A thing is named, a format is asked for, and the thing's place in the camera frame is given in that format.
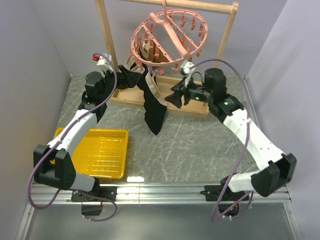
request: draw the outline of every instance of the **yellow plastic bin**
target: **yellow plastic bin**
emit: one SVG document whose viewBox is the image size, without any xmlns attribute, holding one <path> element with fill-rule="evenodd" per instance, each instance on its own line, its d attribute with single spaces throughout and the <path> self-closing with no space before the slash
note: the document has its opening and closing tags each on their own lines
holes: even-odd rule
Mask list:
<svg viewBox="0 0 320 240">
<path fill-rule="evenodd" d="M 63 131 L 59 128 L 55 137 Z M 124 129 L 91 129 L 71 157 L 78 173 L 99 179 L 124 176 L 129 132 Z"/>
</svg>

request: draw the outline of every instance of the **gray table surface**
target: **gray table surface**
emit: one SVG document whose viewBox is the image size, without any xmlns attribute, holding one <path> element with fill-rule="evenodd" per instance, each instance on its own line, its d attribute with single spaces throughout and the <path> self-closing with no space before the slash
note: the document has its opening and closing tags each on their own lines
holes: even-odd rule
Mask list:
<svg viewBox="0 0 320 240">
<path fill-rule="evenodd" d="M 228 92 L 243 103 L 245 95 L 235 76 L 227 78 Z M 71 79 L 58 122 L 64 128 L 73 118 L 85 89 L 85 76 Z M 207 120 L 167 114 L 155 136 L 144 121 L 144 109 L 108 102 L 97 129 L 129 131 L 125 174 L 121 182 L 140 177 L 145 182 L 220 181 L 228 176 L 242 150 L 242 143 L 214 116 Z M 257 170 L 247 152 L 238 172 Z"/>
</svg>

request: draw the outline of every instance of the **purple cable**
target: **purple cable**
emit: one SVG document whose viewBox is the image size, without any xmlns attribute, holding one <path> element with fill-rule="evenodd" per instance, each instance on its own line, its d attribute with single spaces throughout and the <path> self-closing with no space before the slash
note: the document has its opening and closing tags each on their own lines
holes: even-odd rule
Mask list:
<svg viewBox="0 0 320 240">
<path fill-rule="evenodd" d="M 51 206 L 51 204 L 55 201 L 56 197 L 58 196 L 58 193 L 60 192 L 60 189 L 58 189 L 56 191 L 56 193 L 54 194 L 53 198 L 50 200 L 50 202 L 44 206 L 39 206 L 37 204 L 35 204 L 35 202 L 32 200 L 31 198 L 31 187 L 32 187 L 32 182 L 33 182 L 33 178 L 36 174 L 36 171 L 38 170 L 39 166 L 45 161 L 45 159 L 53 152 L 53 150 L 55 150 L 60 143 L 62 143 L 62 141 L 64 140 L 64 138 L 66 137 L 66 135 L 68 134 L 68 132 L 73 128 L 74 125 L 76 125 L 76 123 L 78 121 L 80 121 L 81 119 L 83 119 L 85 116 L 87 116 L 89 113 L 92 113 L 94 112 L 95 110 L 97 110 L 98 108 L 100 108 L 102 105 L 104 105 L 112 96 L 112 94 L 115 92 L 116 88 L 117 88 L 117 84 L 118 84 L 118 79 L 117 79 L 117 71 L 116 71 L 116 68 L 115 66 L 112 64 L 112 62 L 103 54 L 101 53 L 94 53 L 93 56 L 100 56 L 100 57 L 103 57 L 108 63 L 109 65 L 111 66 L 112 68 L 112 71 L 113 71 L 113 74 L 114 74 L 114 86 L 113 86 L 113 89 L 110 93 L 110 95 L 103 101 L 101 102 L 99 105 L 95 106 L 94 108 L 92 108 L 91 110 L 87 111 L 86 113 L 82 114 L 78 120 L 75 120 L 73 121 L 69 127 L 65 130 L 64 134 L 61 136 L 60 138 L 60 141 L 58 141 L 52 148 L 50 148 L 50 150 L 45 154 L 43 155 L 43 157 L 40 159 L 40 161 L 35 165 L 34 169 L 32 170 L 31 174 L 30 174 L 30 177 L 29 177 L 29 180 L 28 180 L 28 188 L 27 188 L 27 198 L 28 198 L 28 201 L 30 203 L 30 205 L 32 207 L 34 207 L 35 209 L 46 209 L 48 207 Z M 115 212 L 114 214 L 111 215 L 111 217 L 113 217 L 115 214 L 116 214 L 116 211 L 117 211 L 117 206 L 116 206 L 116 209 L 115 209 Z"/>
<path fill-rule="evenodd" d="M 89 194 L 86 194 L 85 192 L 83 191 L 78 191 L 79 193 L 81 193 L 82 195 L 84 195 L 85 197 L 87 198 L 91 198 L 91 199 L 96 199 L 96 200 L 100 200 L 100 201 L 103 201 L 103 202 L 109 202 L 109 203 L 112 203 L 114 205 L 114 212 L 106 217 L 106 218 L 102 218 L 102 219 L 93 219 L 93 218 L 90 218 L 90 217 L 87 217 L 87 216 L 83 216 L 85 219 L 88 219 L 89 221 L 92 221 L 92 222 L 103 222 L 103 221 L 106 221 L 106 220 L 109 220 L 111 219 L 116 213 L 117 213 L 117 210 L 118 210 L 118 206 L 117 204 L 112 201 L 112 200 L 109 200 L 109 199 L 106 199 L 106 198 L 103 198 L 103 197 L 98 197 L 98 196 L 91 196 Z"/>
<path fill-rule="evenodd" d="M 248 90 L 245 86 L 245 83 L 241 80 L 241 76 L 239 74 L 239 72 L 230 64 L 228 63 L 227 61 L 225 60 L 222 60 L 222 59 L 219 59 L 219 58 L 212 58 L 212 59 L 208 59 L 208 60 L 204 60 L 204 61 L 201 61 L 199 63 L 197 63 L 196 65 L 194 65 L 193 67 L 191 67 L 191 69 L 201 65 L 201 64 L 204 64 L 204 63 L 207 63 L 207 62 L 221 62 L 221 63 L 224 63 L 226 64 L 227 66 L 229 66 L 234 72 L 235 74 L 237 75 L 237 77 L 239 78 L 241 84 L 242 84 L 242 88 L 243 88 L 243 91 L 244 91 L 244 95 L 245 95 L 245 101 L 247 103 L 247 115 L 246 115 L 246 118 L 249 119 L 250 118 L 250 111 L 251 111 L 251 106 L 250 106 L 250 97 L 249 97 L 249 93 L 248 93 Z M 213 210 L 212 210 L 212 213 L 211 213 L 211 221 L 216 221 L 218 219 L 220 219 L 222 216 L 224 216 L 231 208 L 233 208 L 235 205 L 239 204 L 239 202 L 241 202 L 246 196 L 248 196 L 250 193 L 246 193 L 244 196 L 242 196 L 239 200 L 237 200 L 234 204 L 232 204 L 229 208 L 227 208 L 223 213 L 221 213 L 220 215 L 218 215 L 217 217 L 214 218 L 214 215 L 218 209 L 218 206 L 227 190 L 227 187 L 230 183 L 230 180 L 233 176 L 233 174 L 236 172 L 237 168 L 239 167 L 240 165 L 240 162 L 241 160 L 244 158 L 244 155 L 245 155 L 245 152 L 247 150 L 247 147 L 248 147 L 248 144 L 249 144 L 249 139 L 250 139 L 250 122 L 247 122 L 246 124 L 246 136 L 245 136 L 245 142 L 243 144 L 243 148 L 242 148 L 242 151 L 241 151 L 241 154 L 240 154 L 240 157 L 238 158 L 238 160 L 236 161 L 230 175 L 228 176 L 227 180 L 225 181 L 225 184 L 222 188 L 222 191 L 216 201 L 216 204 L 214 205 L 213 207 Z M 241 215 L 248 209 L 249 205 L 251 204 L 252 202 L 252 199 L 253 199 L 253 192 L 252 192 L 252 195 L 251 195 L 251 198 L 246 206 L 246 208 L 241 212 Z"/>
</svg>

